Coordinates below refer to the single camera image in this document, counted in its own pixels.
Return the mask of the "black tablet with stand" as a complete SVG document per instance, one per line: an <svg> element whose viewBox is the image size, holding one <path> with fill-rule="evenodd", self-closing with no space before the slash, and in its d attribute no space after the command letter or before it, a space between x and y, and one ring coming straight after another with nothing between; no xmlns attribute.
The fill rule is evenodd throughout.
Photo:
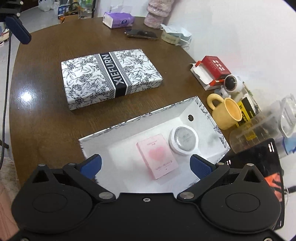
<svg viewBox="0 0 296 241"><path fill-rule="evenodd" d="M282 167L275 140L269 138L237 154L230 151L222 158L221 162L231 168L240 169L247 163L253 163L258 168L280 202L281 213L274 229L282 228L285 222L285 194Z"/></svg>

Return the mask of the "round white grey tin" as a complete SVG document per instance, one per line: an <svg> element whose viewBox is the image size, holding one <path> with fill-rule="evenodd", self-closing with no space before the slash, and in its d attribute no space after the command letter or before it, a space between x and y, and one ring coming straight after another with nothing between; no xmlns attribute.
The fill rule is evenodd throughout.
<svg viewBox="0 0 296 241"><path fill-rule="evenodd" d="M199 137L192 127L181 125L171 130L168 143L174 153L188 156L198 148Z"/></svg>

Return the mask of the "black smartphone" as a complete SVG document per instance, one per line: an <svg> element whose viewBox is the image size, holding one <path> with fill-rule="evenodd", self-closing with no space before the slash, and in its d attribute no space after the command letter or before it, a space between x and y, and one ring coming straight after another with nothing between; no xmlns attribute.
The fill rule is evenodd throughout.
<svg viewBox="0 0 296 241"><path fill-rule="evenodd" d="M156 33L145 31L145 30L128 29L125 31L125 34L129 38L140 38L140 39L149 39L149 40L158 39Z"/></svg>

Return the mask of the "red and white carton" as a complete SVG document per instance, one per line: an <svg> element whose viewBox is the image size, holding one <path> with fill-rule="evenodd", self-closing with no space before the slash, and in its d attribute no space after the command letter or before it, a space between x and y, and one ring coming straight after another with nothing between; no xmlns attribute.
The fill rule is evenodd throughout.
<svg viewBox="0 0 296 241"><path fill-rule="evenodd" d="M217 56L205 56L192 64L190 71L206 91L220 88L225 78L231 74Z"/></svg>

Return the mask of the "clear plastic measuring jug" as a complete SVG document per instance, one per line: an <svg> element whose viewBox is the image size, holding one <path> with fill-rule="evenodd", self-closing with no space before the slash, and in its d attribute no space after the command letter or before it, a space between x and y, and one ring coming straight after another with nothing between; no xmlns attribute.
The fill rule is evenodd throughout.
<svg viewBox="0 0 296 241"><path fill-rule="evenodd" d="M239 153L263 141L289 138L295 133L295 97L290 94L277 100L255 117L230 133L233 152Z"/></svg>

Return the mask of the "tape roll with mask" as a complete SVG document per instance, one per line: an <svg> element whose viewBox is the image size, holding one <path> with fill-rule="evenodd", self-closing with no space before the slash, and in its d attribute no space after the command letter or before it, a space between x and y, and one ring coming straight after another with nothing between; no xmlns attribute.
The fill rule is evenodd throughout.
<svg viewBox="0 0 296 241"><path fill-rule="evenodd" d="M187 46L191 43L192 34L179 25L161 24L161 39L175 46Z"/></svg>

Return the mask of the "yellow ceramic mug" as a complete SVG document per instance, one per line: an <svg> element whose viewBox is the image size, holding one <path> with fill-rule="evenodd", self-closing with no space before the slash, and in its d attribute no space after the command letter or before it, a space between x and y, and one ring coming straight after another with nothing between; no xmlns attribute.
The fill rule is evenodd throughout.
<svg viewBox="0 0 296 241"><path fill-rule="evenodd" d="M227 130L242 120L238 104L231 98L222 98L218 94L210 94L207 104L212 110L212 118L221 130Z"/></svg>

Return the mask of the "purple tissue pack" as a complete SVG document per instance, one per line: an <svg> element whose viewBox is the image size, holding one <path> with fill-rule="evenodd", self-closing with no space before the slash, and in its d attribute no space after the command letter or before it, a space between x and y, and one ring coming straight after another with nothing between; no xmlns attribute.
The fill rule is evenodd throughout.
<svg viewBox="0 0 296 241"><path fill-rule="evenodd" d="M129 13L104 13L102 22L110 29L131 27L135 17Z"/></svg>

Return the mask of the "yellow black box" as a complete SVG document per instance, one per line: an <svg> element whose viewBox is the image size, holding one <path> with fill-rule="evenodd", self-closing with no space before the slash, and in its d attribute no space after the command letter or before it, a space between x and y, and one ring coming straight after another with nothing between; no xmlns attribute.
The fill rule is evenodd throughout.
<svg viewBox="0 0 296 241"><path fill-rule="evenodd" d="M258 104L254 101L249 93L244 94L237 104L242 114L241 121L236 124L237 127L242 126L261 112Z"/></svg>

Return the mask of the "pink heart card box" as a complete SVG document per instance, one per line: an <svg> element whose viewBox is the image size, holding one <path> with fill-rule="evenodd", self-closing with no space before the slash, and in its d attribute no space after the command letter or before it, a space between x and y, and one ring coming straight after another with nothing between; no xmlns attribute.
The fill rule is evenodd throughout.
<svg viewBox="0 0 296 241"><path fill-rule="evenodd" d="M137 143L141 157L155 180L179 167L163 135L155 135Z"/></svg>

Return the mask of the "pink fuzzy vase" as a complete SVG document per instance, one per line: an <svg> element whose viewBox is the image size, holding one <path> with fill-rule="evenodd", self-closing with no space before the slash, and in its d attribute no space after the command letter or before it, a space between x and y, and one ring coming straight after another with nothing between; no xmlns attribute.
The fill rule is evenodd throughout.
<svg viewBox="0 0 296 241"><path fill-rule="evenodd" d="M164 19L170 14L174 0L149 0L144 24L153 29L160 29Z"/></svg>

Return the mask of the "open floral white box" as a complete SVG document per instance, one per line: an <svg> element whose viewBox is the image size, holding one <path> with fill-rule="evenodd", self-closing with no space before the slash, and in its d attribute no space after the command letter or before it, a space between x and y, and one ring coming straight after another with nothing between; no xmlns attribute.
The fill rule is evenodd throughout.
<svg viewBox="0 0 296 241"><path fill-rule="evenodd" d="M191 187L199 178L190 169L190 156L173 153L178 168L154 179L137 143L156 135L167 141L179 126L193 128L199 138L194 153L215 164L230 150L226 138L198 97L143 114L79 140L86 158L99 154L102 166L95 182L116 196L120 193L173 193Z"/></svg>

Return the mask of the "floral box lid XIEFURN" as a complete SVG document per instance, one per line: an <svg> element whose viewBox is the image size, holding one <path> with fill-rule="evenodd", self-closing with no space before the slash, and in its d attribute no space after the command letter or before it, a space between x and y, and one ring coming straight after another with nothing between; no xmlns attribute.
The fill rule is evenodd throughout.
<svg viewBox="0 0 296 241"><path fill-rule="evenodd" d="M156 88L163 81L142 49L66 60L61 70L70 110Z"/></svg>

